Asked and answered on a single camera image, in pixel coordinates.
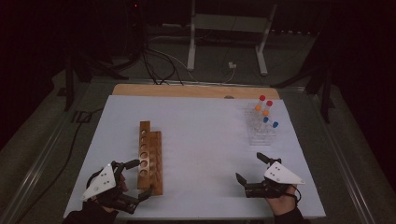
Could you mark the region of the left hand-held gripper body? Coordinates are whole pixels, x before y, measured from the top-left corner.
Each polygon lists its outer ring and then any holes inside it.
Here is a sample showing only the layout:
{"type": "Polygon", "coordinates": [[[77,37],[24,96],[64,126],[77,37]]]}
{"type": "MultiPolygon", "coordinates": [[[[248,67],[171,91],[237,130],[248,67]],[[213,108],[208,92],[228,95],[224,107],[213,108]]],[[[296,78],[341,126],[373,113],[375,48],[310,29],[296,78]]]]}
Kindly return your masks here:
{"type": "Polygon", "coordinates": [[[83,202],[96,200],[100,205],[133,214],[139,201],[124,194],[118,188],[120,175],[122,175],[122,162],[113,161],[102,170],[94,173],[87,181],[86,190],[81,196],[83,202]]]}

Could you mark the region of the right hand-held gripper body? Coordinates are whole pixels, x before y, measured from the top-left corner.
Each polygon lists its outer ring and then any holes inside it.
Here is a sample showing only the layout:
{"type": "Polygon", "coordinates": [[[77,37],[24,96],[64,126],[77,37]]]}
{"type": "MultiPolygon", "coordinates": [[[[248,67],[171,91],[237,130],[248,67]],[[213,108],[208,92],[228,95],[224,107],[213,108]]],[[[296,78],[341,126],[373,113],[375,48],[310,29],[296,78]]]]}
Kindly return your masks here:
{"type": "Polygon", "coordinates": [[[260,183],[248,183],[244,187],[248,198],[278,198],[286,194],[290,185],[303,185],[305,181],[281,163],[281,159],[273,159],[272,165],[264,172],[264,180],[260,183]]]}

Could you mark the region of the wooden test tube rack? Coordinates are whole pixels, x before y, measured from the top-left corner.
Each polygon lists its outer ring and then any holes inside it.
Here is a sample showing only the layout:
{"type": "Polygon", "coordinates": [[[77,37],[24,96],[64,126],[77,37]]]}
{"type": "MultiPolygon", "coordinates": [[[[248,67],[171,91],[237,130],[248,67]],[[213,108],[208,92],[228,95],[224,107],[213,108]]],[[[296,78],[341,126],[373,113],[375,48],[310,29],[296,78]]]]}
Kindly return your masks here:
{"type": "Polygon", "coordinates": [[[139,126],[137,188],[152,189],[154,195],[163,194],[163,147],[162,133],[152,131],[150,122],[141,121],[139,126]]]}

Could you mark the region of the person's right hand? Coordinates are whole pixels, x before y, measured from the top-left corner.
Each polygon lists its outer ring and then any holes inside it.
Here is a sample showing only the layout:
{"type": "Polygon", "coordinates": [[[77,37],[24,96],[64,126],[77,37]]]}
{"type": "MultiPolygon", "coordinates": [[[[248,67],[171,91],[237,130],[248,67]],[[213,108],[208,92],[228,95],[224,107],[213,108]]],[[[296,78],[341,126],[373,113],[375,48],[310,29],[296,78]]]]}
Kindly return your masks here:
{"type": "Polygon", "coordinates": [[[275,216],[284,215],[292,211],[297,204],[295,192],[297,187],[295,185],[290,185],[286,190],[286,194],[278,198],[266,198],[265,201],[268,202],[273,214],[275,216]]]}

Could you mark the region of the white table sheet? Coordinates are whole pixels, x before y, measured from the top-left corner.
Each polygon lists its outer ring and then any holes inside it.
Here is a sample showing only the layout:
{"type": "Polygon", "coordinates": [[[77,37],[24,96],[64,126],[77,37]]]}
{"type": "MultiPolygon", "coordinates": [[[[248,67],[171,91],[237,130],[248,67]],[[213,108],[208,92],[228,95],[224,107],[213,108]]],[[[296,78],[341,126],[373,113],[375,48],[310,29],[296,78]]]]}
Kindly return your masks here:
{"type": "Polygon", "coordinates": [[[324,217],[318,196],[285,104],[276,100],[271,118],[278,122],[268,146],[248,141],[243,99],[111,95],[66,206],[80,209],[88,178],[112,161],[138,156],[139,124],[147,120],[163,140],[163,194],[138,205],[133,218],[250,219],[272,215],[263,199],[248,198],[236,176],[260,182],[266,166],[258,152],[281,159],[304,180],[298,207],[308,218],[324,217]]]}

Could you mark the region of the black stand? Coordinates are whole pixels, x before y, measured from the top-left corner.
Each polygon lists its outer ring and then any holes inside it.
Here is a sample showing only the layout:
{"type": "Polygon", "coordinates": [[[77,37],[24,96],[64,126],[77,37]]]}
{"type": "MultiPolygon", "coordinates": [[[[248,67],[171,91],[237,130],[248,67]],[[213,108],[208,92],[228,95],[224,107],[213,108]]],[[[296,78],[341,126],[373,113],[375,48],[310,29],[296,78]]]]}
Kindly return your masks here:
{"type": "Polygon", "coordinates": [[[90,71],[91,67],[115,79],[126,79],[126,77],[119,75],[114,70],[106,67],[83,51],[68,53],[65,56],[65,86],[58,92],[60,96],[64,96],[66,99],[64,107],[65,111],[68,111],[75,101],[75,87],[78,82],[88,83],[92,80],[92,73],[90,71]]]}
{"type": "Polygon", "coordinates": [[[314,65],[303,72],[299,72],[297,75],[291,78],[271,85],[271,88],[283,89],[305,77],[310,77],[309,81],[304,87],[304,90],[307,94],[317,94],[319,91],[321,91],[320,115],[326,123],[329,123],[329,108],[332,104],[330,99],[332,71],[329,66],[314,65]]]}

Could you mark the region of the white metal stand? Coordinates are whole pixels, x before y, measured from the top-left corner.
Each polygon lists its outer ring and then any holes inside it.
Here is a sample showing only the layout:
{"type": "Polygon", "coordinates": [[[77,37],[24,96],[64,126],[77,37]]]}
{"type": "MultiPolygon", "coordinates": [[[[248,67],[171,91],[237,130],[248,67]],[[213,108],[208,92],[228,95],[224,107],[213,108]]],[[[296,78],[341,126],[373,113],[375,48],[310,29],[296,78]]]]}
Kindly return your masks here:
{"type": "Polygon", "coordinates": [[[248,32],[260,33],[262,35],[261,42],[255,47],[256,58],[260,73],[263,76],[268,74],[268,68],[264,59],[263,50],[270,34],[274,16],[276,14],[277,4],[272,4],[269,14],[263,18],[222,15],[203,14],[196,12],[196,0],[191,0],[191,23],[190,23],[190,46],[187,60],[187,70],[193,71],[195,65],[195,33],[197,29],[206,29],[210,31],[231,31],[231,32],[248,32]]]}

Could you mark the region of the metal frame rail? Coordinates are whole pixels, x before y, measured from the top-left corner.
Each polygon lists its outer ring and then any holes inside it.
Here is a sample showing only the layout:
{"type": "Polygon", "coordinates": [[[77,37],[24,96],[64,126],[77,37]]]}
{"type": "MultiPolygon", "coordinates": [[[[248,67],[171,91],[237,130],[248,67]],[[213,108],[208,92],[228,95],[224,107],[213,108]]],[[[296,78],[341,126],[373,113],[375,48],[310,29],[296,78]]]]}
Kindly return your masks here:
{"type": "Polygon", "coordinates": [[[353,202],[354,207],[361,220],[361,224],[376,224],[373,213],[371,212],[366,200],[362,195],[361,188],[347,163],[346,157],[338,141],[336,140],[335,135],[330,128],[330,125],[326,123],[321,116],[319,98],[316,95],[308,94],[308,99],[313,106],[313,110],[318,118],[318,123],[321,126],[321,129],[323,130],[323,132],[325,132],[326,138],[329,140],[330,150],[334,156],[335,163],[340,172],[340,175],[342,176],[343,181],[346,185],[349,197],[353,202]]]}
{"type": "Polygon", "coordinates": [[[76,85],[75,99],[67,111],[65,98],[56,88],[0,151],[0,224],[18,219],[88,88],[87,83],[76,85]]]}

